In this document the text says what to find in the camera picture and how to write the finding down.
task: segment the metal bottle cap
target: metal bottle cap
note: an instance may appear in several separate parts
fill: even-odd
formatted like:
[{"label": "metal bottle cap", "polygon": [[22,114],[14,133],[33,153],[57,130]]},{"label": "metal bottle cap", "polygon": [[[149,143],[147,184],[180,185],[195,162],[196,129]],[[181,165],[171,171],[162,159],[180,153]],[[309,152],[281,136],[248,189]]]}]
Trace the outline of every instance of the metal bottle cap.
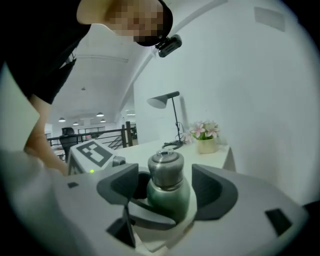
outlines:
[{"label": "metal bottle cap", "polygon": [[148,160],[153,183],[158,187],[172,187],[183,178],[184,157],[172,149],[162,149]]}]

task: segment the desk lamp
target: desk lamp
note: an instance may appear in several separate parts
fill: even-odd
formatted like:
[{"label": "desk lamp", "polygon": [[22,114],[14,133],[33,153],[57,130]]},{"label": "desk lamp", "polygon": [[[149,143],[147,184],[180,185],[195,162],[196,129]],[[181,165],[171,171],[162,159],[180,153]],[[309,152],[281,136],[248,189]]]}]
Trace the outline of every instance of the desk lamp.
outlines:
[{"label": "desk lamp", "polygon": [[178,119],[177,119],[177,113],[176,113],[176,107],[175,107],[175,102],[174,102],[174,97],[177,97],[180,95],[179,91],[175,91],[175,92],[171,92],[168,94],[164,94],[161,96],[157,96],[157,97],[153,97],[153,98],[149,98],[146,102],[148,102],[148,104],[154,108],[157,109],[165,109],[167,106],[167,101],[168,99],[172,99],[172,104],[173,104],[173,110],[174,110],[174,116],[175,116],[175,125],[176,125],[176,129],[178,131],[178,140],[172,141],[172,142],[168,142],[168,143],[164,143],[164,145],[162,146],[162,148],[164,149],[167,146],[175,146],[173,147],[174,150],[179,149],[182,147],[182,145],[184,144],[183,141],[181,141],[181,135],[180,135],[180,128],[178,125]]}]

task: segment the office chair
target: office chair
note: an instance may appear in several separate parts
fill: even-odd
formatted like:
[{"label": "office chair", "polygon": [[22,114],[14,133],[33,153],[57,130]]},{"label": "office chair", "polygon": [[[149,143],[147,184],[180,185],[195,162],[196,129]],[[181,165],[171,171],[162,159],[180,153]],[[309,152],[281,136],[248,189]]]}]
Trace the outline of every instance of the office chair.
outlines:
[{"label": "office chair", "polygon": [[78,135],[71,127],[62,128],[62,135],[59,137],[65,153],[65,162],[68,162],[70,148],[78,144]]}]

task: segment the pink flower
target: pink flower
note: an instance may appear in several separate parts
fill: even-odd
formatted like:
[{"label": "pink flower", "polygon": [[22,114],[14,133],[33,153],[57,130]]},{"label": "pink flower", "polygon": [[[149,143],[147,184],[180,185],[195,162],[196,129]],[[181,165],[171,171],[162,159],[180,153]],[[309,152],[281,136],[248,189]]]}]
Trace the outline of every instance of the pink flower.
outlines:
[{"label": "pink flower", "polygon": [[205,124],[205,129],[206,129],[206,137],[211,137],[213,136],[214,138],[218,137],[218,131],[219,127],[215,122],[208,122]]},{"label": "pink flower", "polygon": [[190,131],[191,133],[195,134],[196,138],[199,138],[201,133],[204,133],[206,130],[204,129],[204,124],[203,123],[198,123],[193,126],[192,130]]},{"label": "pink flower", "polygon": [[186,144],[191,144],[192,143],[192,136],[191,136],[191,134],[189,132],[184,133],[183,136],[184,136],[184,142]]}]

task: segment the green thermos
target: green thermos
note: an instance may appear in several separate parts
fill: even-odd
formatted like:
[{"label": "green thermos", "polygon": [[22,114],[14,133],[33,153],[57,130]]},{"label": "green thermos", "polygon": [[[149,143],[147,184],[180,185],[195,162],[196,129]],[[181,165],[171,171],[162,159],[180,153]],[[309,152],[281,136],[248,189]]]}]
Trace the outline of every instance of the green thermos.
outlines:
[{"label": "green thermos", "polygon": [[148,160],[151,179],[146,188],[149,204],[177,223],[189,209],[190,186],[184,178],[184,157],[172,149],[162,149]]}]

